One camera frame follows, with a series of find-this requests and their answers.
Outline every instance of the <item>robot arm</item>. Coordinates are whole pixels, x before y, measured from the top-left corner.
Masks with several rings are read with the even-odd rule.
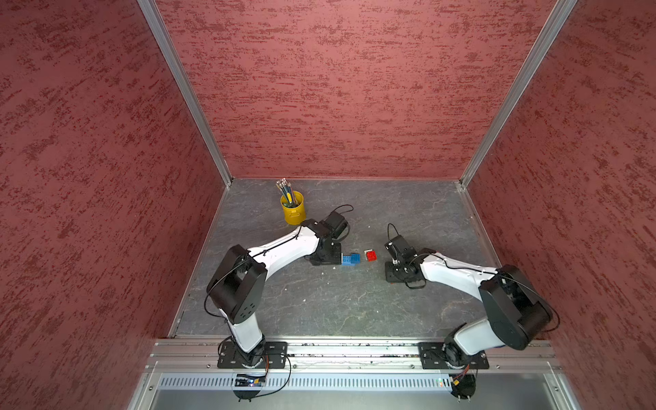
[[[488,348],[523,350],[552,319],[549,305],[515,266],[473,265],[432,249],[416,252],[400,235],[385,247],[394,259],[387,262],[386,272],[406,285],[420,280],[443,283],[483,302],[487,317],[457,327],[444,341],[446,361],[453,367],[467,365]]]
[[[339,235],[348,223],[333,211],[324,220],[305,220],[293,232],[259,247],[228,250],[209,284],[207,294],[228,326],[247,363],[254,365],[262,356],[264,336],[255,311],[262,299],[264,282],[292,261],[308,256],[310,263],[340,264]]]

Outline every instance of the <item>pencil holder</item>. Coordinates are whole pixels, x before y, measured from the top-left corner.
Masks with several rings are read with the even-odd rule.
[[[303,202],[303,195],[300,192],[294,191],[294,196],[296,197],[296,202],[298,202],[298,207],[287,208],[284,206],[283,204],[286,203],[284,197],[280,197],[280,205],[283,207],[287,223],[290,225],[300,225],[305,220],[305,202]]]

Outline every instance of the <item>gray marble surface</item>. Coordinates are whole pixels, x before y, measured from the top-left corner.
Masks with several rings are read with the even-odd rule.
[[[392,222],[415,248],[485,264],[476,234],[453,182],[292,180],[305,197],[308,218],[321,220],[345,203],[351,225],[342,252],[358,252],[357,266],[312,266],[299,259],[267,282],[257,318],[268,336],[444,337],[484,315],[475,298],[439,283],[420,290],[385,281],[386,227]],[[249,248],[291,232],[273,180],[235,180],[222,204],[177,335],[228,335],[223,319],[203,310],[205,286],[225,252]],[[364,250],[378,260],[367,262]],[[208,309],[215,310],[211,301]]]

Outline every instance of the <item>metal edge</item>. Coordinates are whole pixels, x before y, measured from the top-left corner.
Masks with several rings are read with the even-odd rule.
[[[387,345],[364,345],[366,342],[382,342],[382,338],[281,338],[290,345],[288,353],[294,372],[321,371],[334,373],[426,373],[422,369],[417,343],[413,339],[389,340]],[[226,373],[230,369],[216,369],[217,345],[222,338],[187,340],[174,344],[175,340],[163,339],[155,344],[148,359],[149,371]],[[399,345],[402,340],[411,344]],[[329,345],[314,342],[329,342]],[[548,340],[531,343],[525,350],[508,347],[486,350],[490,369],[484,373],[550,373],[562,371]]]
[[[149,373],[142,373],[141,376],[139,377],[139,381],[136,384],[136,387],[134,388],[134,393],[132,394],[132,399],[130,400],[130,403],[127,405],[127,410],[137,410],[139,403],[141,402],[141,398],[144,395],[144,392],[146,391],[146,383],[148,382],[150,377]]]
[[[166,29],[164,19],[162,19],[155,1],[137,0],[137,3],[139,3],[139,7],[141,7],[141,11],[146,17],[150,31],[152,31],[153,36],[159,45],[159,49],[161,50],[162,54],[164,55],[164,59],[169,65],[169,69],[173,74],[173,78],[178,84],[178,88],[180,88],[180,93],[184,97],[189,111],[192,113],[192,117],[196,122],[198,131],[200,131],[201,135],[203,136],[205,145],[207,145],[207,149],[210,155],[212,155],[212,159],[214,160],[214,163],[219,173],[221,174],[223,182],[226,186],[230,186],[232,184],[232,175],[230,174],[230,170],[228,170],[228,164],[226,163],[225,158],[223,158],[221,151],[218,149],[218,144],[214,138],[212,128],[210,128],[210,125],[207,122],[207,118],[205,117],[205,113],[203,113],[201,104],[198,102],[194,88],[189,81],[189,77],[187,77],[187,73],[184,71],[180,57],[175,51],[173,41],[171,40],[171,36]]]
[[[209,246],[209,240],[212,236],[212,232],[214,232],[216,228],[216,224],[218,223],[218,214],[221,212],[221,206],[224,203],[224,200],[226,199],[229,190],[230,190],[229,186],[226,186],[225,189],[223,190],[221,199],[219,200],[218,206],[216,207],[216,212],[214,213],[214,218],[212,218],[212,223],[210,224],[209,229],[207,230],[207,235],[205,236],[205,240],[203,241],[203,247],[201,248],[201,251],[198,254],[198,258],[196,259],[196,264],[194,264],[194,269],[192,270],[192,274],[189,277],[189,281],[187,281],[187,286],[184,288],[184,294],[182,295],[182,300],[178,305],[178,310],[175,313],[175,317],[173,318],[173,322],[171,323],[171,327],[169,328],[167,337],[175,337],[175,332],[178,330],[178,326],[180,325],[180,320],[182,319],[182,313],[184,312],[184,307],[186,305],[187,297],[190,294],[190,289],[192,287],[192,284],[194,283],[196,277],[198,276],[198,271],[200,271],[200,268],[203,264],[203,259],[205,258],[205,254],[207,253],[207,248]]]
[[[135,410],[150,409],[153,401],[155,400],[157,386],[159,385],[159,380],[161,377],[161,372],[148,373],[145,383],[135,392],[135,395],[138,394],[139,397],[135,403]]]
[[[478,167],[483,163],[485,155],[492,147],[492,143],[497,139],[501,129],[510,117],[515,105],[522,97],[524,90],[528,87],[531,79],[535,75],[538,67],[542,63],[544,56],[549,51],[560,29],[565,24],[569,13],[572,11],[577,0],[557,0],[554,8],[551,10],[549,17],[546,19],[540,34],[538,34],[529,54],[526,56],[522,67],[520,68],[515,80],[508,90],[506,98],[503,100],[497,115],[492,120],[492,124],[483,136],[478,149],[469,161],[467,168],[462,174],[461,183],[466,188],[472,181]]]
[[[462,200],[462,204],[469,214],[469,221],[474,227],[476,236],[478,236],[478,243],[481,245],[481,250],[483,251],[483,255],[487,263],[500,268],[501,261],[499,260],[499,256],[494,249],[494,245],[492,245],[492,241],[490,241],[490,238],[487,235],[487,231],[485,231],[485,226],[481,221],[480,215],[476,210],[476,206],[474,205],[472,198],[469,196],[467,188],[465,188],[462,184],[457,184],[457,191],[460,195],[460,199]]]
[[[544,380],[549,396],[558,410],[581,410],[579,401],[564,373],[545,373]]]

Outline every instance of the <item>red textured wall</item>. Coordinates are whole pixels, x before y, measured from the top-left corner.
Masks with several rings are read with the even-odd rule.
[[[586,409],[656,409],[656,5],[579,0],[470,192]]]
[[[458,179],[554,0],[160,0],[234,176]]]
[[[221,179],[136,1],[5,1],[0,53],[0,408],[123,409]]]

